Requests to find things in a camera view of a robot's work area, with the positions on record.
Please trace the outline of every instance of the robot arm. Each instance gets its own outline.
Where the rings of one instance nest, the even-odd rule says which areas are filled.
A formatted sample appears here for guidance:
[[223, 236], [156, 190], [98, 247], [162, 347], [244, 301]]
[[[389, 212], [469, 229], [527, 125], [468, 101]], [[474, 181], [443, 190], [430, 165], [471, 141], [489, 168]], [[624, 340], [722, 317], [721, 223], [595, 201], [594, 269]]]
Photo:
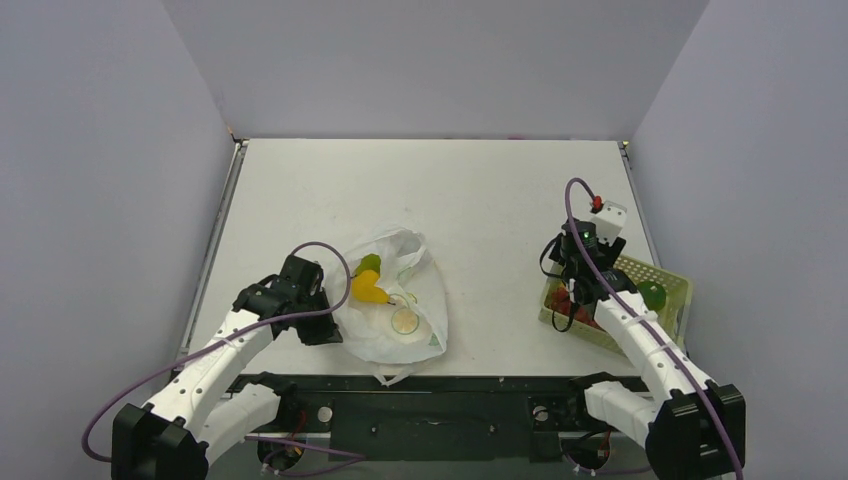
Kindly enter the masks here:
[[[604, 204], [600, 197], [592, 207], [589, 222], [576, 221], [574, 230], [563, 225], [550, 258], [563, 266], [562, 281], [572, 304], [594, 307], [595, 322], [634, 365], [652, 399], [636, 395], [610, 375], [592, 375], [575, 382], [584, 390], [584, 413], [644, 447], [659, 478], [707, 478], [732, 471], [728, 449], [707, 413], [714, 410], [744, 463], [742, 395], [733, 385], [718, 386], [695, 366], [659, 326], [657, 314], [645, 306], [633, 282], [614, 267], [625, 243], [618, 235], [626, 209]], [[572, 317], [576, 309], [572, 307]]]
[[279, 275], [239, 293], [207, 347], [220, 347], [189, 363], [142, 408], [127, 404], [112, 426], [112, 478], [184, 480], [206, 478], [209, 465], [259, 426], [281, 414], [281, 396], [248, 385], [234, 399], [219, 401], [238, 374], [291, 326], [306, 345], [341, 342], [331, 314], [303, 322], [273, 323], [233, 338], [257, 322], [289, 313], [329, 308], [321, 289], [321, 267], [290, 255]]

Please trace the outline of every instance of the white plastic bag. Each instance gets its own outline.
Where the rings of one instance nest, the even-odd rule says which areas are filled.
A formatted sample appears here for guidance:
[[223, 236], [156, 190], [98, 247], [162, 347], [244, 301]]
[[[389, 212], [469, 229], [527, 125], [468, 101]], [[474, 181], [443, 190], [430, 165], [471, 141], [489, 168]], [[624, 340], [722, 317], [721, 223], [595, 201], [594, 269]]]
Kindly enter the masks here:
[[[416, 232], [398, 226], [377, 229], [344, 254], [351, 272], [369, 254], [380, 256], [376, 285], [389, 294], [395, 305], [364, 303], [351, 295], [333, 316], [341, 327], [342, 345], [347, 351], [368, 362], [402, 367], [388, 382], [380, 373], [386, 368], [375, 371], [375, 376], [389, 385], [412, 373], [414, 367], [410, 364], [441, 355], [447, 349], [445, 287], [423, 236]], [[327, 291], [331, 304], [341, 299], [341, 268], [332, 276]], [[417, 316], [417, 323], [409, 311]]]

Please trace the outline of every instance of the light purple wall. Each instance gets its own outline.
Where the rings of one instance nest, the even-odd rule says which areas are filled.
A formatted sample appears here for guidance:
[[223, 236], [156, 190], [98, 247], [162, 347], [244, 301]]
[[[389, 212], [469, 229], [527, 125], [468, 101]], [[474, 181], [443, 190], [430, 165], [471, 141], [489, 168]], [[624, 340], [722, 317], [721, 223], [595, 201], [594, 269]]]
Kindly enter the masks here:
[[707, 0], [163, 0], [241, 137], [630, 138]]
[[173, 359], [232, 148], [158, 1], [2, 3], [0, 477], [108, 477], [79, 436]]
[[749, 478], [848, 471], [848, 2], [713, 0], [632, 142], [688, 344], [748, 402]]

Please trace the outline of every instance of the plastic basket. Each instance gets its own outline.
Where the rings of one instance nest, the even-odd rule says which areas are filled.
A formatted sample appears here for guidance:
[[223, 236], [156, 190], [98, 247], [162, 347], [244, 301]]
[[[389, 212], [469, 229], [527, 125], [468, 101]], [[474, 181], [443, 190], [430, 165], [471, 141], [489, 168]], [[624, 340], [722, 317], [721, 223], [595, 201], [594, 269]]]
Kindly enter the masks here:
[[[666, 303], [665, 306], [657, 312], [658, 322], [665, 330], [669, 337], [680, 347], [683, 347], [683, 335], [686, 331], [686, 323], [689, 317], [689, 305], [692, 303], [692, 281], [686, 277], [676, 275], [667, 270], [657, 268], [653, 265], [640, 262], [634, 258], [621, 255], [615, 262], [615, 267], [623, 271], [633, 280], [633, 283], [639, 284], [642, 281], [649, 280], [659, 283], [665, 288]], [[558, 273], [562, 268], [559, 265], [554, 265], [554, 273]], [[562, 281], [558, 278], [549, 278], [545, 284], [545, 289], [542, 293], [542, 309], [539, 312], [539, 320], [548, 325], [551, 324], [551, 314], [553, 313], [553, 322], [557, 328], [565, 328], [568, 324], [568, 316], [558, 312], [551, 311], [551, 294], [562, 285]], [[603, 330], [586, 325], [584, 323], [574, 321], [568, 333], [574, 334], [584, 340], [592, 342], [596, 345], [604, 347], [613, 352], [624, 355], [624, 352], [615, 343], [615, 340]]]

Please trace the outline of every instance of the white table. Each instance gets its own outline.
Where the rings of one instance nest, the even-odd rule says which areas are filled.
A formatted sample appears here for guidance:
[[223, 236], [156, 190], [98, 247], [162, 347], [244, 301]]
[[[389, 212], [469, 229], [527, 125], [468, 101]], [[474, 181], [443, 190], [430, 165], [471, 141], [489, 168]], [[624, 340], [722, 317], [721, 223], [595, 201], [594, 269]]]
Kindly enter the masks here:
[[[251, 140], [189, 349], [200, 349], [238, 292], [279, 272], [296, 245], [321, 240], [344, 252], [393, 221], [426, 236], [448, 293], [447, 352], [417, 374], [632, 375], [624, 357], [537, 320], [545, 281], [538, 258], [565, 221], [563, 190], [573, 176], [627, 207], [624, 253], [652, 262], [615, 142]], [[587, 217], [588, 197], [577, 190], [575, 200], [575, 214]], [[300, 255], [334, 270], [320, 248]], [[341, 345], [305, 347], [289, 331], [244, 373], [261, 371], [372, 370]]]

